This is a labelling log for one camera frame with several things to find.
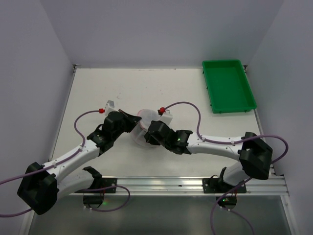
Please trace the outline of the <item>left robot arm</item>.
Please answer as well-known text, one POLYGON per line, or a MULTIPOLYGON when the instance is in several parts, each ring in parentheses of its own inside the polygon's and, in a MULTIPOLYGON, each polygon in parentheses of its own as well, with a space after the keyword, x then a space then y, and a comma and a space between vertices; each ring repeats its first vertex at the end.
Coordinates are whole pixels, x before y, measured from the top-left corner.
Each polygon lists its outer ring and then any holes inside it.
POLYGON ((81 144, 63 156, 44 163, 28 166, 17 195, 38 215, 48 212, 62 196, 76 191, 105 192, 113 185, 105 184, 102 175, 93 167, 83 168, 75 180, 69 175, 83 164, 101 156, 113 147, 123 134, 130 133, 140 123, 141 117, 122 110, 109 112, 102 124, 81 144))

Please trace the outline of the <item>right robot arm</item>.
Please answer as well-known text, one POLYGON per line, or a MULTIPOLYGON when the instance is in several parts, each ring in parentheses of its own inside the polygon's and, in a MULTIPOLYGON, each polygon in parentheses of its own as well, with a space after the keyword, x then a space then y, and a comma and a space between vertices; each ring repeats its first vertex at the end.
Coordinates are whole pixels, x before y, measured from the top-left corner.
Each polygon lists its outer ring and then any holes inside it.
POLYGON ((161 145, 175 154, 211 154, 236 161, 224 167, 218 178, 209 180, 214 192, 226 192, 252 178, 267 180, 272 159, 272 148, 256 134, 246 132, 243 137, 220 138, 198 136, 189 130, 173 130, 162 121, 152 121, 145 141, 161 145))

